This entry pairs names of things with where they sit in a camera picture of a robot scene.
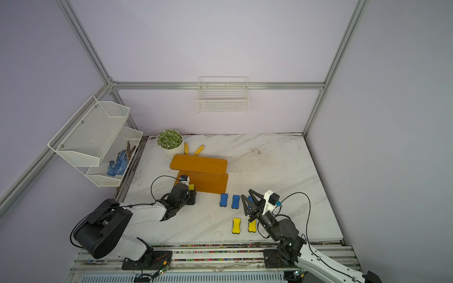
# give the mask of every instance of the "black cable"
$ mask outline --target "black cable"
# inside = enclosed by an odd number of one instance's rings
[[[288,215],[285,215],[285,214],[277,214],[277,215],[275,215],[275,217],[277,217],[277,216],[284,216],[284,217],[288,218],[289,220],[291,220],[291,217],[289,217]]]
[[[274,214],[274,212],[272,212],[272,215],[276,216],[276,215],[278,215],[280,213],[280,211],[282,211],[282,206],[279,207],[279,212],[277,214]]]
[[[297,281],[299,281],[299,276],[296,276],[295,278],[283,276],[283,279],[288,282],[297,282]],[[304,279],[305,279],[305,276],[302,277],[302,281],[300,281],[300,283],[302,283],[304,281]]]
[[[81,248],[81,249],[84,249],[84,247],[82,246],[79,246],[79,245],[76,245],[73,241],[72,241],[72,234],[74,233],[74,230],[77,228],[77,226],[79,226],[80,223],[82,223],[82,221],[84,221],[88,216],[90,216],[91,214],[95,213],[96,211],[101,211],[101,210],[106,210],[106,209],[116,209],[116,208],[121,208],[121,207],[133,207],[133,206],[141,206],[141,205],[154,205],[153,203],[139,203],[139,204],[130,204],[128,206],[114,206],[114,207],[105,207],[105,208],[100,208],[100,209],[96,209],[95,211],[92,211],[90,213],[87,214],[87,216],[85,216],[84,218],[82,218],[82,220],[80,220],[75,226],[74,228],[71,230],[71,233],[69,234],[69,241],[71,242],[71,244],[75,247],[78,247],[78,248]]]
[[[139,278],[142,278],[143,277],[143,268],[141,267],[141,265],[138,261],[135,261],[135,265],[138,265],[138,267],[140,267],[140,271],[142,272],[142,274],[139,276]]]
[[[309,221],[309,219],[310,219],[310,212],[311,212],[311,202],[310,202],[310,198],[309,198],[309,197],[307,196],[307,194],[304,193],[304,192],[295,192],[295,193],[292,193],[292,194],[290,194],[289,196],[285,197],[281,202],[284,202],[288,197],[290,197],[290,196],[292,196],[292,195],[295,195],[295,194],[304,194],[304,195],[307,197],[307,199],[308,199],[308,217],[307,217],[307,224],[306,224],[306,226],[305,226],[305,234],[307,235],[307,236],[306,236],[306,240],[307,240],[308,247],[310,248],[311,253],[312,253],[313,255],[315,255],[319,260],[321,260],[325,265],[327,265],[327,267],[329,267],[330,269],[332,269],[332,270],[334,270],[334,271],[336,271],[336,272],[339,272],[339,273],[341,273],[341,274],[343,274],[343,275],[346,275],[346,276],[348,276],[348,277],[351,278],[351,279],[354,279],[351,275],[346,274],[346,273],[343,273],[343,272],[341,272],[341,271],[339,271],[339,270],[334,269],[333,267],[331,267],[330,265],[328,265],[325,261],[323,261],[323,259],[322,259],[320,256],[318,256],[317,254],[315,254],[315,253],[312,251],[311,245],[310,245],[310,241],[308,240],[308,221]]]
[[[263,234],[261,234],[261,232],[260,232],[260,224],[261,224],[261,223],[258,222],[258,226],[257,226],[257,228],[256,228],[256,229],[258,230],[258,233],[261,235],[261,237],[263,237],[263,238],[265,238],[265,239],[268,239],[268,238],[270,237],[270,235],[267,235],[267,237],[264,237]]]
[[[159,176],[159,177],[157,177],[156,179],[154,179],[154,181],[151,183],[151,188],[149,188],[150,191],[151,191],[151,196],[152,196],[153,199],[154,199],[154,203],[153,203],[153,204],[156,203],[156,198],[155,198],[154,195],[153,195],[153,184],[154,184],[154,182],[155,182],[157,179],[159,179],[160,177],[170,177],[170,178],[176,179],[178,182],[181,182],[178,178],[175,178],[175,177],[173,177],[173,176],[168,176],[168,175],[162,175],[162,176]]]

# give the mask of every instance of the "vent grille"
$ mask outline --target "vent grille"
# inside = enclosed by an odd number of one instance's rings
[[[136,274],[84,274],[80,283],[122,283],[133,282]],[[154,282],[215,282],[215,283],[285,283],[283,271],[247,271],[247,272],[187,272],[164,273],[154,279]]]

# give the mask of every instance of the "aluminum frame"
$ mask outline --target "aluminum frame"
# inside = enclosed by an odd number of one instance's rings
[[[56,0],[64,13],[66,19],[74,30],[75,35],[79,39],[83,49],[86,51],[88,57],[93,63],[95,69],[99,73],[102,81],[105,85],[98,91],[95,97],[101,100],[105,94],[110,93],[115,103],[124,105],[119,90],[121,89],[175,89],[175,90],[186,90],[186,89],[199,89],[199,82],[116,82],[110,76],[106,70],[101,58],[95,50],[91,40],[89,39],[85,29],[83,28],[80,19],[77,17],[69,0]],[[252,90],[319,90],[318,97],[310,113],[310,117],[303,129],[303,136],[306,138],[314,119],[316,118],[319,109],[328,93],[329,87],[332,80],[338,70],[338,67],[344,57],[347,47],[351,41],[354,30],[357,27],[364,11],[368,5],[369,0],[358,0],[355,9],[352,13],[351,19],[349,20],[346,31],[340,42],[338,50],[329,68],[324,82],[249,82],[248,88]],[[78,121],[80,117],[84,115],[84,112],[88,109],[80,109],[65,125],[67,129],[73,127],[74,121]],[[129,116],[127,120],[129,126],[137,130],[135,121]],[[0,225],[3,223],[5,217],[9,212],[17,205],[17,203],[24,197],[26,192],[34,184],[40,174],[44,171],[47,165],[51,162],[55,156],[54,152],[46,147],[46,149],[33,161],[28,169],[20,176],[20,178],[13,184],[13,186],[0,197]]]
[[[338,261],[339,263],[350,267],[355,270],[362,271],[360,263],[354,252],[352,246],[342,245],[342,242],[332,243],[311,243],[323,254]],[[171,250],[173,251],[172,266],[173,268],[168,271],[170,273],[185,273],[185,272],[208,272],[222,271],[222,272],[259,272],[262,270],[296,270],[298,268],[279,268],[279,269],[266,269],[264,266],[265,249],[276,249],[277,243],[269,242],[256,242],[253,246],[250,243],[242,243],[236,245],[226,246],[192,246],[192,245],[161,245],[153,246],[155,250]],[[238,253],[238,251],[248,250],[245,253]],[[200,259],[214,259],[214,258],[243,258],[233,261],[228,260],[200,260]],[[178,259],[190,259],[189,261],[176,261]],[[83,274],[87,273],[113,273],[113,274],[140,274],[140,270],[128,271],[122,270],[122,260],[117,256],[107,255],[102,260],[95,260],[90,254],[81,250],[74,264],[69,271],[69,275],[65,282],[77,283]]]
[[[344,32],[343,38],[341,39],[340,45],[338,46],[337,53],[335,53],[335,57],[333,58],[332,64],[330,65],[329,71],[327,72],[326,79],[324,80],[324,89],[319,91],[318,97],[314,103],[307,124],[304,127],[303,132],[304,138],[307,138],[307,135],[310,132],[311,127],[313,126],[314,119],[318,115],[319,109],[321,108],[321,105],[323,104],[324,99],[326,98],[332,80],[335,77],[335,74],[337,73],[338,67],[340,67],[341,61],[343,60],[347,47],[351,42],[354,31],[356,30],[357,25],[360,22],[360,19],[365,13],[365,9],[368,6],[368,2],[369,0],[357,1],[354,12],[352,13],[351,19],[349,20],[349,23],[346,27],[346,31]]]
[[[226,86],[234,86],[240,83],[219,82]],[[153,89],[153,90],[198,90],[200,82],[114,82],[114,90],[121,89]],[[249,90],[323,90],[323,82],[247,82]]]
[[[111,89],[108,85],[104,85],[94,96],[101,100],[106,94],[110,93]],[[79,122],[79,120],[90,110],[93,103],[86,103],[82,106],[69,121],[63,126],[61,132],[55,136],[52,141],[53,145],[59,144],[71,131],[71,129]],[[6,219],[7,215],[12,211],[19,201],[25,196],[28,190],[36,182],[44,169],[50,164],[52,159],[57,156],[48,146],[33,161],[27,170],[19,177],[19,179],[11,186],[11,188],[0,197],[0,225]]]

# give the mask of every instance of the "yellow sponge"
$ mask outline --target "yellow sponge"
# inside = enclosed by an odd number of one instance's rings
[[[256,219],[252,222],[249,222],[249,232],[255,233],[256,232]]]
[[[241,232],[241,219],[233,218],[233,234],[239,234]]]

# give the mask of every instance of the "white wall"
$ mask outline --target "white wall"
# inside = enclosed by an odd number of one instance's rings
[[[322,82],[356,0],[72,0],[117,81]]]
[[[121,90],[144,134],[173,128],[182,134],[301,133],[318,95],[316,90],[249,91],[248,113],[198,113],[197,92]]]
[[[453,2],[371,1],[308,145],[383,282],[452,282]]]
[[[55,0],[0,3],[0,195],[102,81]],[[56,158],[0,226],[1,282],[61,283],[72,227],[112,188]]]

